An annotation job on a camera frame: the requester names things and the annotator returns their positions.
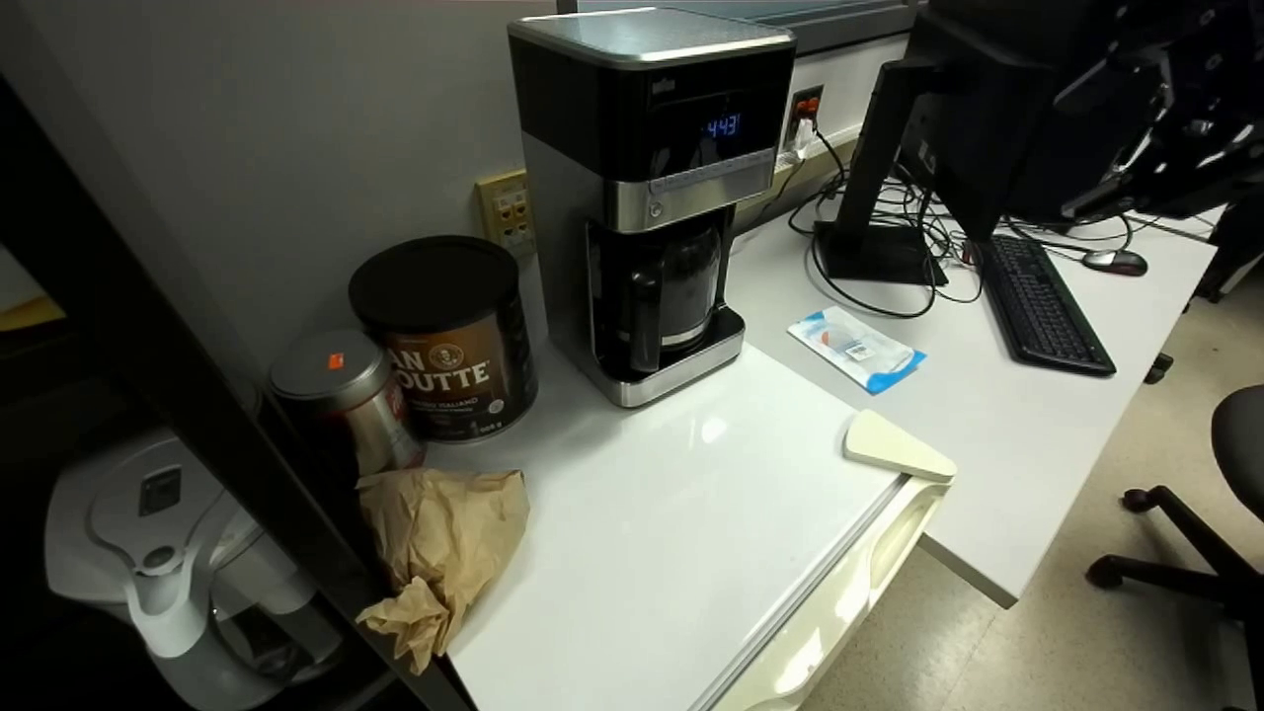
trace white countertop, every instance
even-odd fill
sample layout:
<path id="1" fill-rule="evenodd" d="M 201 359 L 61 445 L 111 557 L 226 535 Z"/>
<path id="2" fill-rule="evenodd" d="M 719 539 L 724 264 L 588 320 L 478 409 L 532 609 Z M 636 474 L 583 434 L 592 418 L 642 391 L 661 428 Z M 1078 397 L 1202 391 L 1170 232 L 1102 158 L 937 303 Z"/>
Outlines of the white countertop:
<path id="1" fill-rule="evenodd" d="M 616 410 L 544 351 L 541 397 L 442 472 L 525 472 L 528 526 L 452 661 L 482 711 L 699 707 L 758 656 L 906 480 L 841 460 L 848 409 L 745 343 Z"/>
<path id="2" fill-rule="evenodd" d="M 939 302 L 922 320 L 886 320 L 853 307 L 865 326 L 930 351 L 930 364 L 911 378 L 886 397 L 865 397 L 787 335 L 787 326 L 833 302 L 806 268 L 806 243 L 781 222 L 741 236 L 732 256 L 727 302 L 745 318 L 750 343 L 833 401 L 872 409 L 958 464 L 958 480 L 930 522 L 930 539 L 982 594 L 1010 606 L 1039 569 L 1214 256 L 1210 244 L 1157 228 L 1143 228 L 1132 249 L 1149 261 L 1149 274 L 1139 281 L 1056 256 L 1066 290 L 1116 364 L 1114 378 L 1015 364 L 997 332 L 989 298 L 980 298 L 976 303 Z M 848 290 L 886 307 L 923 303 L 923 290 L 911 286 Z M 947 291 L 970 298 L 976 276 L 947 268 Z"/>

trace computer keyboard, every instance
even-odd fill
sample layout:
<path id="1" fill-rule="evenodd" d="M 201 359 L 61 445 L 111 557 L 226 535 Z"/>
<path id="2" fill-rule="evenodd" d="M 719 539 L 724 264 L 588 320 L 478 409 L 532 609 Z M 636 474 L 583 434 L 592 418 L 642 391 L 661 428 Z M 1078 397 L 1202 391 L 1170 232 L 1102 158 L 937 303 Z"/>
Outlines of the computer keyboard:
<path id="1" fill-rule="evenodd" d="M 993 236 L 976 249 L 976 256 L 1010 359 L 1081 377 L 1114 377 L 1110 351 L 1039 243 Z"/>

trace crumpled paper bag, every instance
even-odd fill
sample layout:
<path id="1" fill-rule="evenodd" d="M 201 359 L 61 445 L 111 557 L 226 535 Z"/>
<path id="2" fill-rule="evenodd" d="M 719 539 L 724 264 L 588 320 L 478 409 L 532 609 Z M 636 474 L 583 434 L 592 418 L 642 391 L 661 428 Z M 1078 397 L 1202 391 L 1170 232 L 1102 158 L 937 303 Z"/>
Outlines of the crumpled paper bag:
<path id="1" fill-rule="evenodd" d="M 421 676 L 478 594 L 508 564 L 525 530 L 525 482 L 516 472 L 392 472 L 359 480 L 359 513 L 374 530 L 394 596 L 355 622 L 394 635 L 394 661 L 407 656 Z"/>

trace power outlet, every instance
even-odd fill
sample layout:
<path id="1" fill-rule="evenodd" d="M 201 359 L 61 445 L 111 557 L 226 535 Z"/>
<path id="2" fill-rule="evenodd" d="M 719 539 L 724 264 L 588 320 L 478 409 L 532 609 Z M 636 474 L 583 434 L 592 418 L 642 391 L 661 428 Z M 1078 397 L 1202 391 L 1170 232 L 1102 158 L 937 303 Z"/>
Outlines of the power outlet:
<path id="1" fill-rule="evenodd" d="M 823 114 L 823 95 L 827 95 L 827 86 L 793 91 L 793 99 L 790 99 L 790 124 L 787 124 L 787 144 L 793 139 L 793 131 L 797 131 L 800 120 L 818 120 L 818 114 Z"/>
<path id="2" fill-rule="evenodd" d="M 528 243 L 532 236 L 525 170 L 478 180 L 475 193 L 478 193 L 482 228 L 488 243 Z"/>

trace office chair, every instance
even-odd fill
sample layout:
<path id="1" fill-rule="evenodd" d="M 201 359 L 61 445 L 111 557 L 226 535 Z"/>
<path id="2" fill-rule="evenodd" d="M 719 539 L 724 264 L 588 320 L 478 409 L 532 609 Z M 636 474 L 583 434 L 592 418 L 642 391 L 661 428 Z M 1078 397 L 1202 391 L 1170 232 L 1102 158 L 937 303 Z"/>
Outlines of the office chair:
<path id="1" fill-rule="evenodd" d="M 1220 401 L 1214 414 L 1214 449 L 1227 492 L 1264 522 L 1264 386 L 1243 386 Z M 1264 697 L 1264 578 L 1224 544 L 1174 492 L 1127 492 L 1123 509 L 1144 513 L 1164 509 L 1170 522 L 1190 539 L 1190 544 L 1215 569 L 1170 569 L 1132 557 L 1099 557 L 1086 578 L 1099 590 L 1116 590 L 1123 581 L 1143 581 L 1174 590 L 1184 596 L 1215 602 L 1234 622 L 1243 626 L 1248 668 L 1255 700 Z"/>

